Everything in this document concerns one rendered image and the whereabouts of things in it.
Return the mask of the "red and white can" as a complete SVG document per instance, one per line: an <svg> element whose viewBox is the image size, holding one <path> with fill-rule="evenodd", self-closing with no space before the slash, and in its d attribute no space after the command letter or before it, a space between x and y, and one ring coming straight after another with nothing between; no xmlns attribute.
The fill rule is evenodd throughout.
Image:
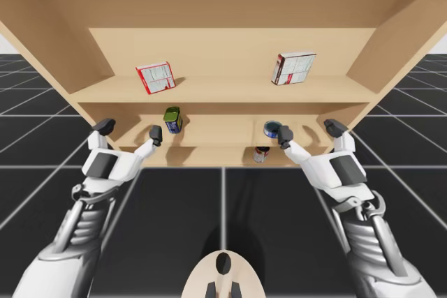
<svg viewBox="0 0 447 298"><path fill-rule="evenodd" d="M255 147L253 160L256 163L264 163L270 151L270 147Z"/></svg>

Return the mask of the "blue flat can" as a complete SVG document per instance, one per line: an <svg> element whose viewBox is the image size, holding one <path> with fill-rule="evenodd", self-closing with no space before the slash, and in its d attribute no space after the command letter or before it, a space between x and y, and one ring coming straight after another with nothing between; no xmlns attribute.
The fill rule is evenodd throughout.
<svg viewBox="0 0 447 298"><path fill-rule="evenodd" d="M282 124L278 121L267 121L264 124L263 132L269 138L277 138L281 126Z"/></svg>

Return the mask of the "pale wooden shelf unit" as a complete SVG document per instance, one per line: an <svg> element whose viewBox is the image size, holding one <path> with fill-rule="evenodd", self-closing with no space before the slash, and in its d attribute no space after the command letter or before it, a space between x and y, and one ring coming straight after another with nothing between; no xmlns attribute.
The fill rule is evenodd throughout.
<svg viewBox="0 0 447 298"><path fill-rule="evenodd" d="M178 106L155 166L251 165L289 125L313 154L323 122L349 128L447 34L447 0L0 0L0 34L110 144L134 150ZM271 82L278 54L313 52L302 83ZM149 95L138 66L170 64L176 87Z"/></svg>

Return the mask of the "red and white carton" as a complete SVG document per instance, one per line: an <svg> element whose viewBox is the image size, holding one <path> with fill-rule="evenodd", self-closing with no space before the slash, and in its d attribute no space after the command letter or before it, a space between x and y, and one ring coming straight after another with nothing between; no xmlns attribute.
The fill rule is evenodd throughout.
<svg viewBox="0 0 447 298"><path fill-rule="evenodd" d="M149 95L176 87L175 78L167 61L138 66L135 69Z"/></svg>
<svg viewBox="0 0 447 298"><path fill-rule="evenodd" d="M313 52L283 52L278 54L271 82L277 86L302 83L316 58Z"/></svg>

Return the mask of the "tan robot part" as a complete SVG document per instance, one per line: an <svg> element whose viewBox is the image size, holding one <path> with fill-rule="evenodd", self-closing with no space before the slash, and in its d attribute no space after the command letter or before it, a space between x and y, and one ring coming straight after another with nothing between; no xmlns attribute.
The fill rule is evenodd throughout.
<svg viewBox="0 0 447 298"><path fill-rule="evenodd" d="M181 298L266 298L254 268L239 254L206 255L190 273Z"/></svg>

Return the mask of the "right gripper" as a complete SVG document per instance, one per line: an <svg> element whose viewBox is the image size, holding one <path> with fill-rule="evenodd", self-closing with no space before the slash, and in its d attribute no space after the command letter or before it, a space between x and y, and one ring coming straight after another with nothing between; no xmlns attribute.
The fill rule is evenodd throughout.
<svg viewBox="0 0 447 298"><path fill-rule="evenodd" d="M293 131L285 125L277 132L278 144L301 166L313 187L326 193L367 193L366 172L353 155L356 144L348 128L335 119L326 119L323 124L333 137L334 153L312 156L293 140Z"/></svg>

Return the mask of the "green and blue rectangular can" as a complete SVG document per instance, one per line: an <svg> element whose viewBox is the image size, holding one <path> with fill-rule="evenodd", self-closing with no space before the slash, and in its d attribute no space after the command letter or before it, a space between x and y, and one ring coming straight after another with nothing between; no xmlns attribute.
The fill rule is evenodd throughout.
<svg viewBox="0 0 447 298"><path fill-rule="evenodd" d="M163 116L163 120L172 134L178 134L182 130L182 117L178 106L168 107Z"/></svg>

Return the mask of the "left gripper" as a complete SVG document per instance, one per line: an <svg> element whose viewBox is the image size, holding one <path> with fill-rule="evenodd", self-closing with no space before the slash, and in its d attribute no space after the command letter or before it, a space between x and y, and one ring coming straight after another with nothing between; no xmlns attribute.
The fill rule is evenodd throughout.
<svg viewBox="0 0 447 298"><path fill-rule="evenodd" d="M129 181L136 176L143 159L149 158L163 142L162 128L153 125L148 141L140 145L134 153L109 150L106 137L114 131L115 124L114 119L106 118L92 126L87 139L91 152L82 166L82 173L86 177Z"/></svg>

